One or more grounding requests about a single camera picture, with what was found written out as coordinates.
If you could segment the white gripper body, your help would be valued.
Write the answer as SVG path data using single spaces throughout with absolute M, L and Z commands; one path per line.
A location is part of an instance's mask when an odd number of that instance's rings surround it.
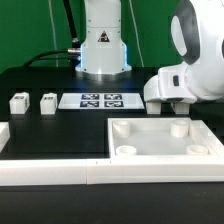
M 195 103 L 197 97 L 189 91 L 185 81 L 187 67 L 181 63 L 160 68 L 144 86 L 144 101 Z

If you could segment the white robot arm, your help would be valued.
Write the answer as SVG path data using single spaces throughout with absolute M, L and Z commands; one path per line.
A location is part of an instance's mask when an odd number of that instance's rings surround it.
M 76 70 L 96 76 L 129 71 L 121 1 L 84 0 L 84 5 L 86 39 Z M 158 70 L 144 86 L 144 101 L 192 104 L 224 97 L 224 0 L 181 0 L 171 36 L 182 62 Z

